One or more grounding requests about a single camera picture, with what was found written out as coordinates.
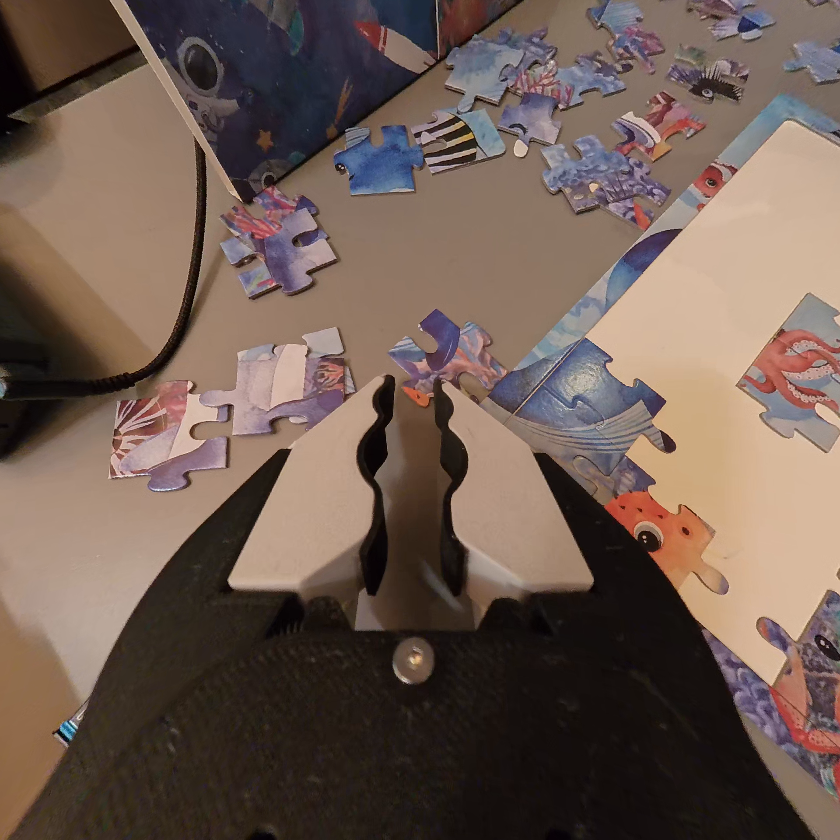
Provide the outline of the purple coral puzzle piece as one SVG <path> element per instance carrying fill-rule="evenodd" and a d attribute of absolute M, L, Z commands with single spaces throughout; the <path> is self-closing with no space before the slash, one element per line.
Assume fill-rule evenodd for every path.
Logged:
<path fill-rule="evenodd" d="M 468 321 L 459 327 L 435 309 L 418 327 L 435 340 L 433 352 L 425 351 L 410 337 L 404 337 L 387 352 L 407 374 L 402 390 L 415 404 L 429 405 L 436 381 L 459 388 L 461 375 L 468 374 L 492 390 L 508 374 L 508 369 L 489 352 L 491 336 L 477 323 Z"/>

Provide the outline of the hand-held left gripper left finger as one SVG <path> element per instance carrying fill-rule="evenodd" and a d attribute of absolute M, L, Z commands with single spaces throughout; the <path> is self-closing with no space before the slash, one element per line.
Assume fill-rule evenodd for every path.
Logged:
<path fill-rule="evenodd" d="M 290 448 L 228 576 L 242 592 L 375 595 L 388 556 L 383 494 L 395 380 L 376 376 Z"/>

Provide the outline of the pile of loose puzzle pieces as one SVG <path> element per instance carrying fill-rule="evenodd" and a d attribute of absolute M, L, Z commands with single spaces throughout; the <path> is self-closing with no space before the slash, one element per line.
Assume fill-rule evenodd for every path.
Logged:
<path fill-rule="evenodd" d="M 647 164 L 605 150 L 594 136 L 577 141 L 578 157 L 561 145 L 546 146 L 543 158 L 556 193 L 564 192 L 576 209 L 602 201 L 615 214 L 643 222 L 644 208 L 634 204 L 644 187 L 651 195 L 658 185 L 648 177 Z M 366 128 L 349 128 L 345 149 L 334 155 L 335 168 L 350 179 L 361 195 L 410 193 L 414 171 L 426 165 L 438 171 L 504 153 L 504 143 L 486 111 L 438 110 L 434 120 L 409 130 L 385 126 L 379 145 Z M 750 184 L 738 185 L 738 203 L 727 199 L 708 218 L 697 222 L 700 210 L 738 171 L 747 168 Z M 838 206 L 816 198 L 805 200 L 805 176 L 832 174 L 838 183 L 838 119 L 787 93 L 757 114 L 733 140 L 722 157 L 711 162 L 702 177 L 687 187 L 674 205 L 615 263 L 609 272 L 546 334 L 525 362 L 490 390 L 494 403 L 516 414 L 547 373 L 581 340 L 606 340 L 608 350 L 620 350 L 655 375 L 665 389 L 665 419 L 674 420 L 678 449 L 676 466 L 665 468 L 668 492 L 677 490 L 721 498 L 726 487 L 732 498 L 752 499 L 753 507 L 780 510 L 793 502 L 782 498 L 822 494 L 838 501 L 838 442 L 823 453 L 800 435 L 777 435 L 760 420 L 762 406 L 739 390 L 738 381 L 773 333 L 807 293 L 834 296 L 838 302 L 838 266 L 817 257 L 830 255 L 832 231 L 838 244 Z M 263 216 L 236 206 L 222 216 L 231 237 L 222 243 L 232 265 L 245 264 L 239 278 L 250 297 L 270 287 L 297 291 L 311 280 L 315 268 L 333 261 L 324 231 L 314 221 L 315 206 L 303 197 L 297 204 L 275 185 L 255 198 Z M 831 306 L 835 300 L 827 301 Z M 689 312 L 672 326 L 643 330 L 643 304 L 665 314 L 665 304 L 685 303 Z M 176 382 L 170 403 L 186 405 L 186 420 L 169 423 L 169 403 L 163 395 L 152 408 L 120 404 L 115 429 L 112 475 L 128 475 L 135 455 L 161 451 L 161 465 L 150 474 L 161 480 L 150 488 L 169 490 L 184 484 L 189 469 L 225 467 L 224 437 L 195 439 L 193 427 L 228 420 L 233 409 L 233 435 L 269 434 L 274 422 L 290 417 L 309 429 L 350 394 L 350 374 L 339 379 L 339 362 L 309 350 L 304 374 L 301 345 L 267 344 L 238 355 L 238 379 L 233 391 L 193 394 L 190 382 Z"/>

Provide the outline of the orange pufferfish puzzle piece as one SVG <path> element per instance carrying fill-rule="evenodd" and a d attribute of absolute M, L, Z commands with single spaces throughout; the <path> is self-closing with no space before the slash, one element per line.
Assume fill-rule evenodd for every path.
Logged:
<path fill-rule="evenodd" d="M 688 507 L 673 513 L 648 491 L 637 490 L 612 499 L 605 510 L 651 555 L 676 589 L 694 575 L 712 593 L 728 593 L 726 577 L 703 559 L 715 531 Z"/>

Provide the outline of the assembled crab puzzle section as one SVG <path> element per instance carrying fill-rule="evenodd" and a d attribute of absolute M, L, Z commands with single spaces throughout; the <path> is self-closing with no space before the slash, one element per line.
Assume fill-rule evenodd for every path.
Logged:
<path fill-rule="evenodd" d="M 763 640 L 784 655 L 770 687 L 780 718 L 815 777 L 839 796 L 839 594 L 826 591 L 798 637 L 763 616 Z"/>

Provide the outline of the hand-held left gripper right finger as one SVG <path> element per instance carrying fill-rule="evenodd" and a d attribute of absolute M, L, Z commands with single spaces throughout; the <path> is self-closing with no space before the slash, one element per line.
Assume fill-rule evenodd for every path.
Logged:
<path fill-rule="evenodd" d="M 459 388 L 434 384 L 444 491 L 440 563 L 471 601 L 588 592 L 593 574 L 528 444 Z"/>

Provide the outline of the blue wave corner puzzle piece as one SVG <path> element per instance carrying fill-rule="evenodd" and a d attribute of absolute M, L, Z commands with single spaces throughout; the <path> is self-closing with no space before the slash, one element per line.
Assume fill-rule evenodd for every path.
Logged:
<path fill-rule="evenodd" d="M 617 437 L 606 435 L 606 423 L 579 423 L 570 414 L 545 424 L 524 419 L 486 398 L 481 407 L 525 441 L 536 453 L 549 455 L 591 497 L 605 505 L 631 491 L 648 490 L 655 478 L 635 464 L 627 451 L 630 433 L 642 430 L 642 421 L 651 421 L 642 403 L 618 416 Z"/>

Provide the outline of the white puzzle frame tray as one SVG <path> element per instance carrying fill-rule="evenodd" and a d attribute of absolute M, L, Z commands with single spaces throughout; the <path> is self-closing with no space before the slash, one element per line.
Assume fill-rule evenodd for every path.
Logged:
<path fill-rule="evenodd" d="M 668 577 L 838 798 L 838 122 L 780 95 L 484 406 Z"/>

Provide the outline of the pink striped puzzle piece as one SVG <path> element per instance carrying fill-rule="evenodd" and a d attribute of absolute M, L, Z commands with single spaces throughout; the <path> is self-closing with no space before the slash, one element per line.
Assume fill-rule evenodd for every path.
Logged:
<path fill-rule="evenodd" d="M 666 91 L 655 94 L 647 105 L 644 116 L 630 111 L 612 122 L 613 130 L 619 135 L 615 152 L 628 156 L 637 151 L 654 162 L 671 151 L 668 142 L 671 137 L 682 134 L 689 139 L 707 126 Z"/>

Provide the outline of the assembled octopus puzzle section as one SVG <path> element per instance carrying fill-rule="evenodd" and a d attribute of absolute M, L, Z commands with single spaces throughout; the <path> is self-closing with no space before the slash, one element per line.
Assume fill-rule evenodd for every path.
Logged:
<path fill-rule="evenodd" d="M 773 333 L 737 383 L 762 406 L 765 426 L 784 438 L 800 435 L 823 453 L 838 442 L 838 310 L 812 293 Z"/>

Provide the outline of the striped whale tail puzzle piece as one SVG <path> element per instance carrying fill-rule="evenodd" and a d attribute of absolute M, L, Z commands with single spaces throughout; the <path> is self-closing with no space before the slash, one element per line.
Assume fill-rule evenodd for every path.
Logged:
<path fill-rule="evenodd" d="M 528 394 L 516 417 L 582 437 L 598 434 L 624 455 L 645 436 L 670 454 L 676 442 L 656 424 L 666 399 L 644 381 L 627 385 L 609 370 L 613 358 L 588 339 L 578 342 Z"/>

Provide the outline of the illustrated puzzle box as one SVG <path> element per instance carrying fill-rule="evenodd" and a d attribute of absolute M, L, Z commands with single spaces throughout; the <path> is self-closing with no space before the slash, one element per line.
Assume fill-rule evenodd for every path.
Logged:
<path fill-rule="evenodd" d="M 249 202 L 516 1 L 112 1 Z"/>

